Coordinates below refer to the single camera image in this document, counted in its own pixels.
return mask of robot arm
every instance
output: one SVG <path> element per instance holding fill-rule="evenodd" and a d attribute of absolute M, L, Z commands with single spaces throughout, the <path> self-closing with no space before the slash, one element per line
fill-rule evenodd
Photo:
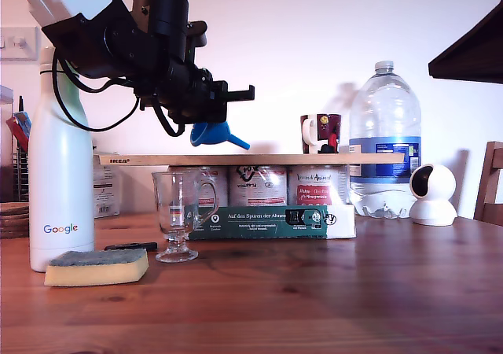
<path fill-rule="evenodd" d="M 89 78 L 108 77 L 133 87 L 140 109 L 152 106 L 171 136 L 185 124 L 222 123 L 227 102 L 255 97 L 255 88 L 229 92 L 226 81 L 194 64 L 206 45 L 207 25 L 188 22 L 187 0 L 28 0 L 31 14 L 67 61 Z M 180 125 L 171 129 L 161 107 Z"/>

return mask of black cable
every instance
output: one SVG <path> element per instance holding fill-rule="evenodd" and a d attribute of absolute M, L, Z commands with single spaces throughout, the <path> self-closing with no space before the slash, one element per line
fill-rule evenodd
<path fill-rule="evenodd" d="M 126 79 L 114 78 L 114 79 L 110 79 L 105 84 L 103 84 L 103 87 L 98 88 L 98 89 L 93 89 L 91 87 L 88 87 L 86 84 L 84 84 L 82 81 L 79 80 L 79 78 L 75 75 L 75 73 L 72 72 L 72 70 L 68 66 L 68 63 L 66 62 L 65 59 L 60 59 L 59 56 L 57 56 L 57 59 L 60 62 L 60 65 L 63 68 L 64 74 L 66 75 L 66 77 L 68 77 L 70 79 L 70 81 L 76 87 L 78 87 L 80 90 L 83 90 L 84 92 L 100 93 L 103 90 L 111 87 L 112 85 L 120 85 L 123 87 L 132 87 L 133 86 L 133 83 L 131 81 L 128 81 Z"/>
<path fill-rule="evenodd" d="M 157 98 L 152 98 L 150 100 L 152 103 L 152 107 L 154 108 L 154 112 L 156 112 L 157 119 L 159 120 L 160 124 L 163 126 L 164 130 L 167 132 L 168 135 L 173 136 L 177 138 L 181 134 L 184 133 L 185 131 L 185 125 L 184 124 L 179 124 L 178 125 L 178 131 L 174 132 L 173 127 L 171 127 L 170 123 L 167 121 L 163 110 L 160 108 L 160 103 Z"/>
<path fill-rule="evenodd" d="M 91 131 L 91 132 L 103 132 L 103 131 L 108 131 L 108 130 L 111 130 L 113 129 L 114 127 L 117 127 L 119 126 L 123 121 L 125 121 L 126 119 L 128 119 L 130 116 L 133 115 L 134 111 L 137 109 L 138 105 L 140 104 L 140 98 L 139 97 L 136 97 L 136 103 L 134 104 L 134 107 L 133 109 L 124 117 L 122 118 L 121 120 L 115 122 L 114 124 L 108 126 L 108 127 L 103 127 L 103 128 L 92 128 L 92 127 L 88 127 L 86 125 L 83 125 L 81 124 L 78 120 L 76 120 L 71 114 L 70 112 L 66 109 L 66 106 L 64 105 L 63 103 L 63 100 L 61 99 L 61 95 L 60 95 L 60 91 L 59 91 L 59 88 L 58 88 L 58 85 L 57 85 L 57 61 L 58 61 L 58 58 L 57 58 L 57 51 L 54 50 L 54 55 L 53 55 L 53 69 L 52 69 L 52 76 L 53 76 L 53 89 L 54 89 L 54 94 L 56 95 L 56 99 L 57 99 L 57 102 L 58 104 L 60 105 L 61 107 L 61 110 L 63 110 L 64 114 L 66 115 L 66 117 L 77 127 L 79 128 L 82 128 L 83 130 L 86 130 L 86 131 Z M 61 67 L 63 67 L 63 64 L 66 65 L 66 67 L 68 68 L 68 70 L 70 70 L 70 68 L 68 67 L 68 65 L 66 64 L 66 61 L 65 60 L 62 60 L 60 61 L 60 64 L 61 64 Z M 70 71 L 70 73 L 72 74 L 73 78 L 77 79 L 75 77 L 75 75 L 73 75 L 73 72 Z M 111 85 L 114 85 L 114 83 L 109 83 L 109 82 L 112 82 L 113 79 L 109 80 L 107 83 L 108 83 L 108 86 L 107 86 L 107 83 L 105 83 L 105 85 L 100 88 L 100 91 L 101 90 L 105 90 L 106 88 L 110 87 Z"/>

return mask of plastic water bottle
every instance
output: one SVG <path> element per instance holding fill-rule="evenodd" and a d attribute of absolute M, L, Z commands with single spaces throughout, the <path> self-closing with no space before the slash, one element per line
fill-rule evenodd
<path fill-rule="evenodd" d="M 53 92 L 54 48 L 42 50 L 41 96 L 28 146 L 30 265 L 45 271 L 54 257 L 94 250 L 93 143 L 66 117 Z M 58 63 L 57 81 L 68 111 L 87 124 L 79 90 Z"/>
<path fill-rule="evenodd" d="M 409 217 L 415 198 L 409 180 L 421 163 L 421 110 L 409 85 L 393 73 L 392 61 L 358 92 L 350 114 L 350 151 L 404 153 L 403 164 L 350 167 L 350 200 L 362 216 Z"/>

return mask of white water bottle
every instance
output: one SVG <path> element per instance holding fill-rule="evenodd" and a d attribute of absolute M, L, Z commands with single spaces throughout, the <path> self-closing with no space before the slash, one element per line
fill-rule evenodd
<path fill-rule="evenodd" d="M 54 48 L 41 52 L 41 96 L 28 147 L 30 265 L 45 271 L 54 257 L 94 250 L 93 144 L 89 131 L 70 122 L 53 91 Z M 57 65 L 61 99 L 87 125 L 79 90 Z"/>

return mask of white wall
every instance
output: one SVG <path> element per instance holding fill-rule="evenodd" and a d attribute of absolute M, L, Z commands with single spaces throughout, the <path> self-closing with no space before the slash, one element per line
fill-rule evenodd
<path fill-rule="evenodd" d="M 132 0 L 124 1 L 131 6 Z M 322 109 L 347 114 L 341 90 L 360 87 L 376 61 L 395 61 L 396 72 L 420 99 L 423 162 L 454 170 L 459 183 L 454 204 L 460 215 L 472 217 L 486 142 L 503 141 L 497 113 L 503 87 L 434 80 L 428 62 L 499 1 L 189 0 L 189 19 L 206 20 L 209 27 L 208 46 L 198 50 L 196 64 L 226 79 L 231 89 L 255 85 L 255 101 L 229 105 L 229 124 L 256 153 L 299 153 L 300 115 Z M 2 26 L 29 25 L 35 21 L 24 0 L 2 0 Z M 3 64 L 1 81 L 24 96 L 33 116 L 38 65 Z M 134 103 L 120 88 L 83 94 L 82 100 L 94 126 L 115 121 Z M 152 111 L 137 112 L 94 138 L 101 150 L 119 153 L 240 152 L 232 145 L 193 148 L 189 129 L 170 138 Z M 151 171 L 122 168 L 123 211 L 153 208 Z"/>

